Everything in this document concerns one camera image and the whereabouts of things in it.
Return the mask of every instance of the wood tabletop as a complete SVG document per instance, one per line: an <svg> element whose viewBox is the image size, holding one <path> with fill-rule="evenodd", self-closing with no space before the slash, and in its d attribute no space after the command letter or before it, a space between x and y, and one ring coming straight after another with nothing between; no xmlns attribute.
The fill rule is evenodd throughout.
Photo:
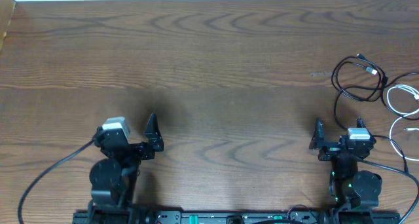
<svg viewBox="0 0 419 224"><path fill-rule="evenodd" d="M184 210L287 210L334 203L328 162L308 149L315 119L334 122L334 66L362 53L390 79L418 70L419 0L201 0L18 3L0 53L0 223L17 223L32 180L86 143L107 118L125 116L130 142L156 113L166 143L142 162L136 201ZM342 84L372 85L347 67ZM398 83L419 87L418 77ZM408 94L395 107L417 108ZM388 135L397 118L380 102L343 98L338 115L361 116ZM417 122L393 137L419 157ZM24 205L26 223L70 223L86 209L97 147L46 175ZM402 168L388 141L370 161ZM419 176L419 165L409 162ZM379 210L403 215L416 196L402 175L383 177ZM419 222L415 210L407 223Z"/></svg>

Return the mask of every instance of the cardboard box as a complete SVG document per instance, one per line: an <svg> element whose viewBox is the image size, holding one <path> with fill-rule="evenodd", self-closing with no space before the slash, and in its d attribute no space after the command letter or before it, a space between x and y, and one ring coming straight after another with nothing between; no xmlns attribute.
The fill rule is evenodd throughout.
<svg viewBox="0 0 419 224"><path fill-rule="evenodd" d="M0 0L0 51L6 38L15 4L14 0Z"/></svg>

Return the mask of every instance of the wooden board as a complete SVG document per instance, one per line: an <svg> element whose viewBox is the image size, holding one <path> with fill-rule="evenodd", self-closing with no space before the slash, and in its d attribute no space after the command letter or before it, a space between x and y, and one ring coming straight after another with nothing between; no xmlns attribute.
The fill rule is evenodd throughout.
<svg viewBox="0 0 419 224"><path fill-rule="evenodd" d="M141 165L136 199L184 210L325 207L331 165L308 145L314 121L333 120L335 64L361 52L392 79L418 70L419 0L211 0L18 3L0 56L0 220L16 223L20 196L55 161L87 142L106 118L125 116L130 141L158 115L165 152ZM372 84L357 68L342 84ZM418 78L403 79L419 87ZM400 110L417 107L394 94ZM381 103L342 99L346 125L363 117L387 135ZM419 157L419 134L394 138ZM89 147L45 176L24 206L27 223L69 223L90 200L88 173L104 156ZM401 168L379 141L369 160ZM419 176L419 166L409 163ZM406 212L408 178L383 177L380 210ZM416 223L415 211L407 223Z"/></svg>
<svg viewBox="0 0 419 224"><path fill-rule="evenodd" d="M14 10L14 0L0 0L0 51Z"/></svg>

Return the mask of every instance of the wooden table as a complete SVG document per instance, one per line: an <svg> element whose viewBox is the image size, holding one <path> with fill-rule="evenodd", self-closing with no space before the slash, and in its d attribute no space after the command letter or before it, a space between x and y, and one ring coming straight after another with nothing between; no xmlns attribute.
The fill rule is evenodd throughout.
<svg viewBox="0 0 419 224"><path fill-rule="evenodd" d="M316 117L333 120L330 75L358 52L389 78L418 70L419 0L211 0L18 3L0 55L0 222L45 168L87 142L106 118L125 116L144 140L151 112L166 142L140 166L136 200L184 210L325 207L328 162L308 150ZM342 84L373 84L346 68ZM418 78L403 79L419 87ZM417 107L394 94L400 110ZM342 99L353 126L388 135L397 116L380 102ZM417 122L394 138L412 157ZM24 206L27 223L69 223L90 200L88 174L104 156L89 147L45 176ZM368 158L401 168L388 141ZM409 163L412 174L419 166ZM416 195L406 177L383 177L381 210L402 215ZM408 223L419 221L415 211Z"/></svg>

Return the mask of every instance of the white cable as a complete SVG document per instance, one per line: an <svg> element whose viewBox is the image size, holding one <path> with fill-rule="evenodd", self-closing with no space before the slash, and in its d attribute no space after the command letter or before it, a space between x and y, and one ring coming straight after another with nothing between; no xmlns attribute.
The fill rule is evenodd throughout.
<svg viewBox="0 0 419 224"><path fill-rule="evenodd" d="M408 117L408 116L410 116L410 115L413 115L413 114L417 114L417 113L419 113L419 108L417 109L417 110L415 110L415 111L413 111L413 112L411 112L411 113L402 113L402 112L398 112L397 110L395 110L394 108L393 108L393 106L391 105L391 103L390 103L390 98L388 97L389 95L389 93L390 93L390 91L391 90L393 90L393 89L395 89L395 88L398 88L398 89L401 89L401 90L404 90L404 91L407 91L407 92L409 92L409 93L411 93L412 95L413 95L413 97L414 97L414 99L415 100L418 100L419 99L419 91L417 90L417 89L415 89L415 88L413 88L413 87L411 87L411 86L407 86L407 85L405 85L405 84L397 84L397 85L395 85L395 86L393 86L393 87L391 87L390 89L388 89L388 91L387 91L387 103L388 103L388 106L391 108L391 109L393 109L396 113L398 113L398 114L401 114L401 115L404 115L405 117ZM396 124L396 122L398 121L398 120L400 120L400 119L402 119L403 117L399 117L398 119L396 119L394 122L393 122L393 124L392 124L392 126L390 127L390 131L389 131L389 135L388 135L388 137L391 139L392 138L392 131L393 131L393 127L394 127L394 125ZM405 130L408 130L408 131L411 131L411 130L419 130L419 128L406 128ZM398 155L400 155L400 157L403 157L402 155L401 155L401 153L395 148L395 145L393 144L393 142L392 141L390 141L390 143L392 144L392 146L393 146L393 148L394 148L394 150L396 151L396 153L398 154ZM407 160L411 160L411 161L416 161L416 162L419 162L419 159L412 159L412 158L408 158L408 157L405 157Z"/></svg>

